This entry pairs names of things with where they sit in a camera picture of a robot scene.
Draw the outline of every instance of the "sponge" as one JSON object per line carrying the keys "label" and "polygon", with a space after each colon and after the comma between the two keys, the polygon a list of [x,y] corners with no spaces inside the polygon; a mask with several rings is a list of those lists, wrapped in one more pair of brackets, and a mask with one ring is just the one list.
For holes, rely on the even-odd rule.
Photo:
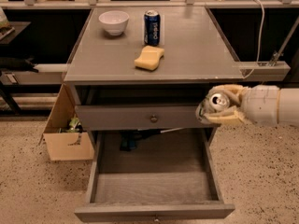
{"label": "sponge", "polygon": [[164,56],[164,49],[146,46],[142,49],[140,56],[134,60],[135,66],[150,71],[155,70],[160,58]]}

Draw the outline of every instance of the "speckled floor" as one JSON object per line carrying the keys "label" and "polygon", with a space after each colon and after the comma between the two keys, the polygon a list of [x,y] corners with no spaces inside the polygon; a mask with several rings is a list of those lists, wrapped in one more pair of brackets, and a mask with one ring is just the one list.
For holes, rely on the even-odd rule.
{"label": "speckled floor", "polygon": [[[39,142],[45,124],[0,119],[0,223],[81,223],[73,212],[84,204],[91,163],[50,161]],[[211,152],[235,211],[224,220],[162,223],[299,223],[298,128],[220,127]]]}

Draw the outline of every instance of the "wire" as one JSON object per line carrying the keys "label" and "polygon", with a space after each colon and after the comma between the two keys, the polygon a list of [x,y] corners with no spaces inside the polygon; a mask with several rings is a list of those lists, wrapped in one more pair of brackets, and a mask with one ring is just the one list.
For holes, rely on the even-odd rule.
{"label": "wire", "polygon": [[[258,63],[260,61],[260,53],[261,53],[263,21],[264,21],[264,8],[263,8],[263,4],[262,4],[261,0],[253,0],[253,1],[258,3],[261,6],[261,9],[262,9],[262,20],[261,20],[261,24],[260,24],[259,39],[258,39],[258,52],[257,52],[257,56],[256,56],[256,63]],[[253,71],[254,71],[254,69],[251,69],[251,71],[247,75],[245,75],[244,78],[248,78],[253,73]]]}

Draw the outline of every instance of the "bowl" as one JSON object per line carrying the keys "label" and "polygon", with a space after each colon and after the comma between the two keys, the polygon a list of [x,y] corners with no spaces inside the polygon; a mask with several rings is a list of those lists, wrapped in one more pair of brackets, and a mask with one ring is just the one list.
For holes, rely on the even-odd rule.
{"label": "bowl", "polygon": [[124,11],[108,11],[99,16],[99,21],[106,32],[120,35],[127,27],[129,15]]}

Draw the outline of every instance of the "drawer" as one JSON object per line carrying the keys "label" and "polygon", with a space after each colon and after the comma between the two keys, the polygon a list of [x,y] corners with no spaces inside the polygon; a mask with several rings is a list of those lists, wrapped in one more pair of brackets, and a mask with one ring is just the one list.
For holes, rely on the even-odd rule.
{"label": "drawer", "polygon": [[83,222],[225,218],[203,129],[163,133],[120,151],[121,136],[99,134],[86,194],[75,210]]}
{"label": "drawer", "polygon": [[78,105],[76,113],[90,130],[203,127],[195,105]]}

